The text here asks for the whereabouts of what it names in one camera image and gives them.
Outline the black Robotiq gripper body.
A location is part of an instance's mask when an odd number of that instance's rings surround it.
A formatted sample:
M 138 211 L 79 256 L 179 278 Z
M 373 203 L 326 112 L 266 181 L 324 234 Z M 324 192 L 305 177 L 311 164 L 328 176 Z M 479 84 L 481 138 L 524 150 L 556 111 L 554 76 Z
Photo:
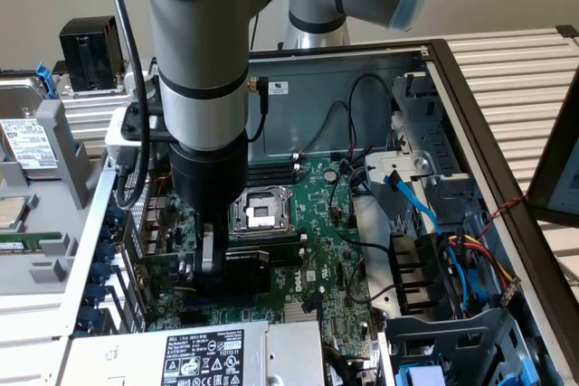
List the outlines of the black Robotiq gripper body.
M 169 146 L 173 186 L 178 196 L 204 221 L 217 221 L 246 186 L 248 137 L 245 132 L 214 151 L 187 151 Z

